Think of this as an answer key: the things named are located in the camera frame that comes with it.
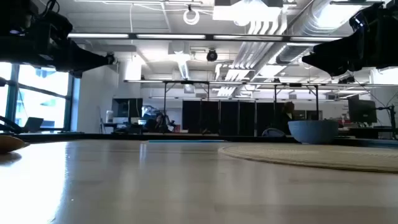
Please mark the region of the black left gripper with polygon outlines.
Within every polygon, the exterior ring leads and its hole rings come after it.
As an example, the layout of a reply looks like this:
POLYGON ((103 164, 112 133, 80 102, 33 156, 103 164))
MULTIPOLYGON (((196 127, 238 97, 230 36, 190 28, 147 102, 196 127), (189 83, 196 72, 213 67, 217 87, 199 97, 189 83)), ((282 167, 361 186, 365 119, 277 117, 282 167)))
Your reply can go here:
POLYGON ((103 56, 79 47, 68 38, 67 32, 45 30, 23 35, 1 34, 1 60, 49 66, 69 72, 74 78, 82 78, 83 72, 112 65, 116 58, 112 53, 103 56))

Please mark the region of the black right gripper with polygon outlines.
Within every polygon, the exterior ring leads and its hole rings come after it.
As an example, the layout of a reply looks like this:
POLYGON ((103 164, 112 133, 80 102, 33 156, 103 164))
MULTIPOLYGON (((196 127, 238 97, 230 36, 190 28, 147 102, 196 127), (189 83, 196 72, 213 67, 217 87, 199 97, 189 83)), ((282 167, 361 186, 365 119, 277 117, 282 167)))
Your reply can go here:
POLYGON ((397 9, 364 8, 354 16, 354 33, 313 47, 302 62, 326 71, 331 77, 352 75, 348 70, 396 67, 397 9))

